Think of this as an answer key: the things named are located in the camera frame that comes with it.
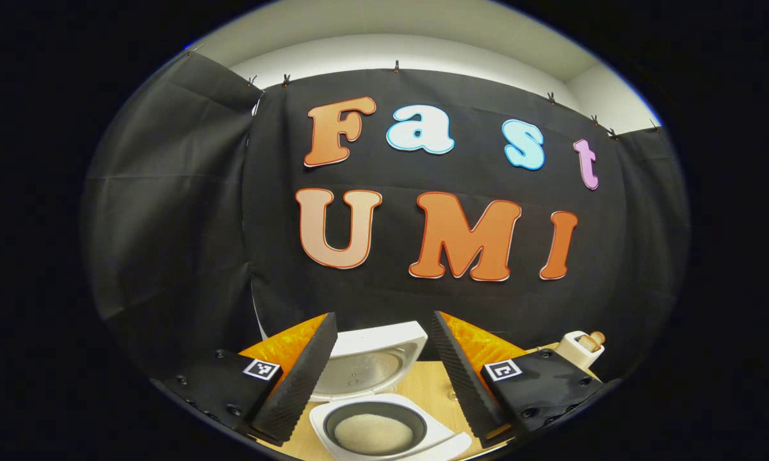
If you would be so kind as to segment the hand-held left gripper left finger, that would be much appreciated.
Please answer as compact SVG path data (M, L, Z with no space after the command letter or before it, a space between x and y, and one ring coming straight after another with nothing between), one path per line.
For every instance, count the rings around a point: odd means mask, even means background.
M218 428L281 446L290 440L336 341L336 315L323 313L241 352L196 353L151 382Z

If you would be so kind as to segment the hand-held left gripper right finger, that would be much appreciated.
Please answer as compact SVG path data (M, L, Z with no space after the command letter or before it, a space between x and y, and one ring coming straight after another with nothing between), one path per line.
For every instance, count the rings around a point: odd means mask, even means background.
M615 390L554 348L522 350L442 311L430 336L464 417L489 448L530 443Z

